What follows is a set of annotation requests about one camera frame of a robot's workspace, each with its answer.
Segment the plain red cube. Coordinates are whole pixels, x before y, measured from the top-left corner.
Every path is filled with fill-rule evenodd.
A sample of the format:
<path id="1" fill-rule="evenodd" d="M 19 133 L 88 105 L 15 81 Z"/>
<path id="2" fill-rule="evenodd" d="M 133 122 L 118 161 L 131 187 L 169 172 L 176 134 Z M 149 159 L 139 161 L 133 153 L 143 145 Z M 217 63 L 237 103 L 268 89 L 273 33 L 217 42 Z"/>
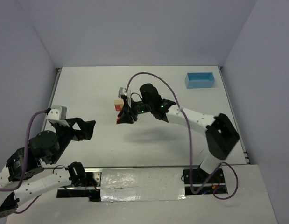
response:
<path id="1" fill-rule="evenodd" d="M 122 107 L 122 105 L 115 105 L 115 110 L 119 112 L 122 110 Z"/>

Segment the natural wood rectangular block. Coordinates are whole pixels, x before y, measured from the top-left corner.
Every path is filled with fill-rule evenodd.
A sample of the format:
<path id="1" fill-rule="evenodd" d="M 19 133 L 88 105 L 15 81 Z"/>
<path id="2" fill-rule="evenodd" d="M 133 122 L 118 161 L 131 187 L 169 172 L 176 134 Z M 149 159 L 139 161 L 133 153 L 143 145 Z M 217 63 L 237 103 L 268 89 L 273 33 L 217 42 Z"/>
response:
<path id="1" fill-rule="evenodd" d="M 115 105 L 124 105 L 124 101 L 122 99 L 117 99 L 114 101 Z"/>

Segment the blue plastic bin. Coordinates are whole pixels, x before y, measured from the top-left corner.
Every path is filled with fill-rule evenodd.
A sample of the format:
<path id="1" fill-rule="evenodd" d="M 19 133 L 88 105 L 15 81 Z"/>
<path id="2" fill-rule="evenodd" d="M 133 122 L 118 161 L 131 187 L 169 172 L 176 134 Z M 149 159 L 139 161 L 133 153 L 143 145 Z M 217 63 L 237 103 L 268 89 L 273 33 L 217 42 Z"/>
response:
<path id="1" fill-rule="evenodd" d="M 212 72 L 192 72 L 187 73 L 185 86 L 187 89 L 212 88 L 215 77 Z"/>

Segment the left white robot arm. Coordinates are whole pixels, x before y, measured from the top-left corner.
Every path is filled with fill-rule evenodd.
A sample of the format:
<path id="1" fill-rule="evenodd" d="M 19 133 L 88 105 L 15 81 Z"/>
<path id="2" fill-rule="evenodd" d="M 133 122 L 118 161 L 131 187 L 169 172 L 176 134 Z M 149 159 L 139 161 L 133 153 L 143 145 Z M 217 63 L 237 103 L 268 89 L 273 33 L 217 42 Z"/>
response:
<path id="1" fill-rule="evenodd" d="M 95 120 L 83 121 L 81 118 L 65 119 L 51 123 L 54 131 L 45 130 L 28 141 L 28 163 L 26 172 L 21 174 L 24 166 L 24 148 L 19 148 L 6 162 L 0 173 L 0 219 L 16 212 L 20 205 L 59 187 L 84 184 L 87 174 L 80 162 L 73 162 L 61 170 L 39 180 L 32 177 L 44 171 L 43 163 L 57 164 L 59 158 L 71 141 L 90 140 L 93 136 Z"/>

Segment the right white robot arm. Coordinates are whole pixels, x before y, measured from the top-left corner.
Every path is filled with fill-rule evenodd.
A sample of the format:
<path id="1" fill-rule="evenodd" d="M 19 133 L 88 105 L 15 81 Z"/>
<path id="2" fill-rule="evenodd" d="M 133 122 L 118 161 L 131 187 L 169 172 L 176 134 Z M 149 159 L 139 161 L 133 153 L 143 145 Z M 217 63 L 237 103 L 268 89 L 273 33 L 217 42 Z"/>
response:
<path id="1" fill-rule="evenodd" d="M 118 95 L 124 105 L 116 123 L 132 124 L 137 121 L 138 115 L 149 112 L 157 120 L 184 126 L 204 136 L 208 154 L 197 168 L 197 176 L 201 180 L 205 180 L 227 159 L 240 139 L 230 119 L 223 113 L 214 116 L 178 106 L 176 102 L 162 98 L 152 84 L 142 85 L 140 93 L 141 100 L 133 101 L 129 91 L 119 88 Z"/>

